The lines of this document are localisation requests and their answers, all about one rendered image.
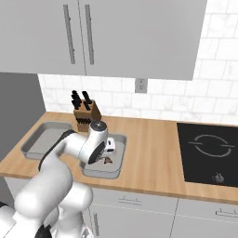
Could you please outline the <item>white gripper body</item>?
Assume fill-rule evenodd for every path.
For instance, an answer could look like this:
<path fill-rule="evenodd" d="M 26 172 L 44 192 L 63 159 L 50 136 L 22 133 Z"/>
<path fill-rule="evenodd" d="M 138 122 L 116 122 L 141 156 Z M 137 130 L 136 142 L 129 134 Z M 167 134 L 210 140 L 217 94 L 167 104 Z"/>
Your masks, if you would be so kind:
<path fill-rule="evenodd" d="M 107 139 L 106 147 L 102 153 L 102 157 L 110 156 L 115 152 L 115 140 L 114 139 Z"/>

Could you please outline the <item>grey tupperware tray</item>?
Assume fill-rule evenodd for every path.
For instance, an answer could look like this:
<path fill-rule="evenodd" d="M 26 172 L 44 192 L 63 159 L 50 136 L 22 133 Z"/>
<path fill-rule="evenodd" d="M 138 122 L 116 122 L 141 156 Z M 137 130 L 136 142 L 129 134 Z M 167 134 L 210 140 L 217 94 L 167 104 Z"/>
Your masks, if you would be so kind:
<path fill-rule="evenodd" d="M 109 137 L 115 140 L 116 146 L 115 152 L 108 156 L 112 159 L 112 164 L 104 164 L 103 157 L 92 165 L 81 162 L 80 166 L 85 176 L 100 179 L 117 179 L 119 177 L 126 151 L 127 137 L 123 134 L 110 134 Z"/>
<path fill-rule="evenodd" d="M 72 128 L 72 125 L 66 122 L 43 122 L 23 143 L 20 150 L 27 159 L 41 160 L 62 133 Z"/>

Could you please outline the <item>wooden knife block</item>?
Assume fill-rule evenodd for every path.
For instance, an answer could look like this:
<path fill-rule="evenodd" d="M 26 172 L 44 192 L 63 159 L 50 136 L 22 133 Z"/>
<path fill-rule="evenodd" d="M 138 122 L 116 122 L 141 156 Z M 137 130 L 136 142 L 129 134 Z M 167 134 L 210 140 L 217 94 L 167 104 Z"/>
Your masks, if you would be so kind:
<path fill-rule="evenodd" d="M 73 114 L 75 116 L 77 129 L 79 132 L 87 132 L 92 121 L 101 119 L 101 113 L 96 101 L 94 100 L 91 104 L 87 104 L 83 99 L 80 107 L 73 110 Z"/>

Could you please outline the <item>grey drawer front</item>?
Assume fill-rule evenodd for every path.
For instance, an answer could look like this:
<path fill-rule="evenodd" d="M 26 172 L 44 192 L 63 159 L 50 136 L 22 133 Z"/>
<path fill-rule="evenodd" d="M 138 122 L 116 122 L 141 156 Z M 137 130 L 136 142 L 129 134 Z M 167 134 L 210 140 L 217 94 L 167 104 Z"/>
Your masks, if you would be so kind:
<path fill-rule="evenodd" d="M 93 188 L 94 205 L 108 205 L 115 207 L 124 207 L 144 211 L 152 211 L 166 214 L 174 214 L 178 199 L 159 195 L 150 195 L 136 192 L 122 192 L 106 189 Z M 142 202 L 142 205 L 130 205 L 118 203 L 118 198 L 127 197 L 135 199 L 136 197 Z"/>
<path fill-rule="evenodd" d="M 233 210 L 235 210 L 238 214 L 238 205 L 228 205 L 188 199 L 178 200 L 177 214 L 183 217 L 203 218 L 209 220 L 238 223 L 238 218 L 217 216 L 216 211 L 219 211 L 220 209 L 224 212 L 232 212 Z"/>

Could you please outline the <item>grey base cupboard door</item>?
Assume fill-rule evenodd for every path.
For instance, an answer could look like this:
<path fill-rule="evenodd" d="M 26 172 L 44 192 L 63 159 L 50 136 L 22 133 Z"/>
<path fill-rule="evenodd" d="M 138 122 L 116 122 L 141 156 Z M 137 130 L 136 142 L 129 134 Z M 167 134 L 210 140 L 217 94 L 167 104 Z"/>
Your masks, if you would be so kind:
<path fill-rule="evenodd" d="M 93 214 L 98 214 L 99 236 Z M 173 215 L 108 205 L 89 207 L 95 238 L 169 238 Z"/>
<path fill-rule="evenodd" d="M 238 238 L 238 223 L 176 216 L 171 238 Z"/>

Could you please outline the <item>dark grey tall panel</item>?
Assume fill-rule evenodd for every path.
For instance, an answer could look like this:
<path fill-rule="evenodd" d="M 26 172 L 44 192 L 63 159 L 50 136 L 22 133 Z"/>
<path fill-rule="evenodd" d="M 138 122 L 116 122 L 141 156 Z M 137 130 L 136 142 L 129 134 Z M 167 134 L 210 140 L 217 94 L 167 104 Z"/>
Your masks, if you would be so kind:
<path fill-rule="evenodd" d="M 0 73 L 0 162 L 45 112 L 35 73 Z"/>

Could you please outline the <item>black hob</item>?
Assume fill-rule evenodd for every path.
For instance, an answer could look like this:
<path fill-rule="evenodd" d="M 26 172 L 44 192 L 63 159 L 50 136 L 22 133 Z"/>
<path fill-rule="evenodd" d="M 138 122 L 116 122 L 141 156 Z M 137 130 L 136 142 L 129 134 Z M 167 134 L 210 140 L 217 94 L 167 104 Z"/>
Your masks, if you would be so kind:
<path fill-rule="evenodd" d="M 177 123 L 186 182 L 238 188 L 238 127 Z"/>

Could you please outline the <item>grey wall socket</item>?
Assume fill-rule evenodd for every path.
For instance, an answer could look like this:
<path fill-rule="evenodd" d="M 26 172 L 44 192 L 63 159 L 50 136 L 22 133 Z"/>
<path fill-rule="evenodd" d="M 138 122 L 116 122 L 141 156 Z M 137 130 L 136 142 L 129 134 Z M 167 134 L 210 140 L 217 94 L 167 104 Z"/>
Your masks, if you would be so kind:
<path fill-rule="evenodd" d="M 148 91 L 148 80 L 143 78 L 135 79 L 135 92 L 146 94 Z"/>

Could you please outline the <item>grey wall cupboard door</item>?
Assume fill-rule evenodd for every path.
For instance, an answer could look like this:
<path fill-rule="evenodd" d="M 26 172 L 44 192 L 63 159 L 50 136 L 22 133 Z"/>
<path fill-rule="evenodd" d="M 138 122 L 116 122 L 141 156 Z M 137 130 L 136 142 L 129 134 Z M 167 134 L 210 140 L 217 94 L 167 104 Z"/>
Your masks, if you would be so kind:
<path fill-rule="evenodd" d="M 63 5 L 71 17 L 71 64 Z M 84 75 L 78 0 L 0 0 L 0 72 Z"/>
<path fill-rule="evenodd" d="M 86 73 L 191 80 L 207 0 L 78 0 Z M 90 5 L 90 65 L 85 5 Z"/>

